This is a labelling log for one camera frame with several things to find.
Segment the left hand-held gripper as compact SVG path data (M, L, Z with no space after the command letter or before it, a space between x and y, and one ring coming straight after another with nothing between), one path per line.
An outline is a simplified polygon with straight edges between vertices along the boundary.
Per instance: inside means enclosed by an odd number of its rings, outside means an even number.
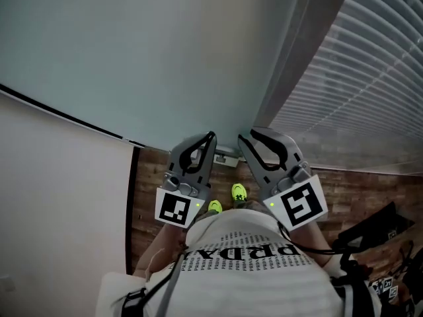
M156 220L181 228L191 225L211 192L208 182L216 146L217 137L209 131L186 138L170 151L168 169L173 172L166 172L157 188ZM191 154L201 147L199 162L192 166Z

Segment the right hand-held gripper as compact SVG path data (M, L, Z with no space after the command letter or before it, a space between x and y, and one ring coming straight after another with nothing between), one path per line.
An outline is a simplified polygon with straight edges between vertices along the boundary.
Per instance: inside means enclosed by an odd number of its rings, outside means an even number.
M241 152L260 188L263 204L289 232L324 217L328 213L321 182L312 175L302 161L302 152L296 142L283 133L268 127L254 127L250 136L262 143L278 157L278 164L264 162L252 143L238 135Z

